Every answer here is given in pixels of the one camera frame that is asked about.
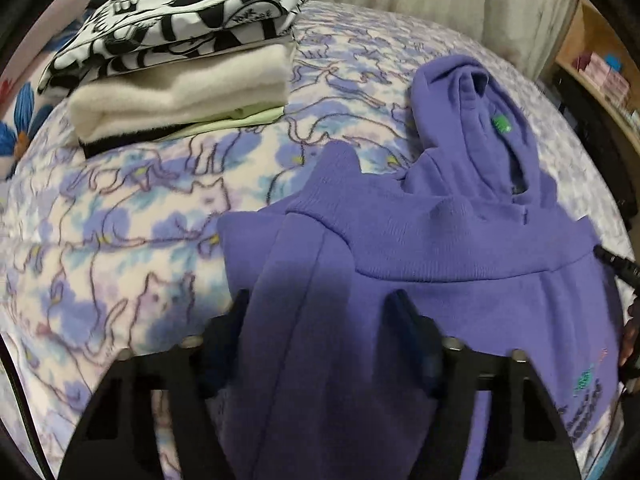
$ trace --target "wooden shelf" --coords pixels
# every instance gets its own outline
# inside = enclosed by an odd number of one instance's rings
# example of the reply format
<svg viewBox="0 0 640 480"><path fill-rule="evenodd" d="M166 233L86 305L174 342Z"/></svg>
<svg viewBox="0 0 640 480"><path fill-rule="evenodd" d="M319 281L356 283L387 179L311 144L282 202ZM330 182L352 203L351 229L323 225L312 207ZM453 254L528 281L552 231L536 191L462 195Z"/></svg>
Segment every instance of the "wooden shelf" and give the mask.
<svg viewBox="0 0 640 480"><path fill-rule="evenodd" d="M593 84L588 81L580 72L578 72L574 67L572 67L569 63L566 63L564 60L556 59L556 64L561 66L571 77L573 77L580 85L582 85L597 102L605 109L607 114L611 116L611 118L616 121L616 124L619 126L620 130L625 134L625 137L629 140L631 145L636 150L638 156L640 156L640 134L636 132L630 124L626 122L624 117L620 115L620 113L607 101L604 95L593 86Z"/></svg>
<svg viewBox="0 0 640 480"><path fill-rule="evenodd" d="M626 122L626 119L605 99L604 95L572 66L574 60L584 52L595 52L603 58L607 54L613 54L622 62L621 74L629 81L630 87L627 108L640 110L640 70L613 28L589 0L580 0L569 31L556 56L556 64L599 102L624 133L633 147L634 155L640 156L640 134Z"/></svg>

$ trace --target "light green fabric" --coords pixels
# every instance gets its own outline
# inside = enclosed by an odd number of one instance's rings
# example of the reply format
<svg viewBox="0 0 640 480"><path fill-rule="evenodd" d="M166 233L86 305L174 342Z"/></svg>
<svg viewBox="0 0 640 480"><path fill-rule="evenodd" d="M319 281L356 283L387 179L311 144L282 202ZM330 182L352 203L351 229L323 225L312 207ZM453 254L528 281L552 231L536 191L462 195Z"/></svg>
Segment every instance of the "light green fabric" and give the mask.
<svg viewBox="0 0 640 480"><path fill-rule="evenodd" d="M204 134L206 132L215 132L226 128L271 124L284 115L284 106L269 108L268 110L265 110L264 106L264 104L258 104L254 106L247 106L245 108L238 108L238 110L226 113L224 116L219 114L217 116L204 119L196 124L191 124L186 128L178 130L177 132L158 140L181 139L183 137Z"/></svg>

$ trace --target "blue flower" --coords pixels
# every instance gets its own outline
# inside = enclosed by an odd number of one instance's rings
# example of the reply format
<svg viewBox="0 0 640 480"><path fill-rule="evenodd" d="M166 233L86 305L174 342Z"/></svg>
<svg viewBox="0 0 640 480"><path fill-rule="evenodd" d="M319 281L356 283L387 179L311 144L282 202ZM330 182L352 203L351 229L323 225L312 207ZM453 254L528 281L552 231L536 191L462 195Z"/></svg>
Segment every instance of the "blue flower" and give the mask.
<svg viewBox="0 0 640 480"><path fill-rule="evenodd" d="M13 155L19 160L44 121L53 111L52 105L44 105L40 107L34 116L33 108L33 89L31 88L31 83L27 82L20 88L15 99L15 129L0 121L0 156Z"/></svg>
<svg viewBox="0 0 640 480"><path fill-rule="evenodd" d="M43 52L57 52L62 50L67 43L71 42L75 38L76 34L80 30L80 27L84 25L84 22L89 19L93 11L91 9L85 10L84 14L77 20L73 20L62 31L57 33L51 38L47 44L43 47Z"/></svg>

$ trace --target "bedspread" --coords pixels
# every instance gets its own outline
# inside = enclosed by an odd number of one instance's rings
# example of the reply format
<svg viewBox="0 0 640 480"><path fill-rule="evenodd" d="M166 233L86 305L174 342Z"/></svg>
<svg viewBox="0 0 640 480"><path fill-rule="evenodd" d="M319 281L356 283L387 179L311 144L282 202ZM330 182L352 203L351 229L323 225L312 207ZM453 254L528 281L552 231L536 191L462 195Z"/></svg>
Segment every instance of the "bedspread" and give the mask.
<svg viewBox="0 0 640 480"><path fill-rule="evenodd" d="M372 173L418 157L408 88L435 56L469 54L494 74L538 136L560 202L575 218L589 215L608 248L632 254L616 204L577 137L507 62L437 24L345 5L308 4L295 35L292 93L276 123L85 161L63 102L14 178L0 185L0 330L54 471L120 348L167 349L228 305L220 214L257 210L300 189L330 139L356 147L363 171ZM621 287L621 294L629 304L630 291ZM1 374L0 417L33 463ZM609 425L607 415L577 450L582 465ZM179 478L170 433L161 431L167 427L160 416L162 466Z"/></svg>

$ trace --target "green label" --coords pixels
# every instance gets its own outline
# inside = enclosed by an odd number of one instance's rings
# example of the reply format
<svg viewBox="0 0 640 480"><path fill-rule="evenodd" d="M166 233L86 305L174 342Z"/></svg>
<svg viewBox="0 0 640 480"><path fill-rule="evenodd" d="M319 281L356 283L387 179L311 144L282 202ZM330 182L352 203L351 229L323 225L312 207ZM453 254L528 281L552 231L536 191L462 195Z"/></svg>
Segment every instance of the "green label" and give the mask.
<svg viewBox="0 0 640 480"><path fill-rule="evenodd" d="M511 123L504 115L496 115L491 122L494 128L502 134L508 134L511 131Z"/></svg>

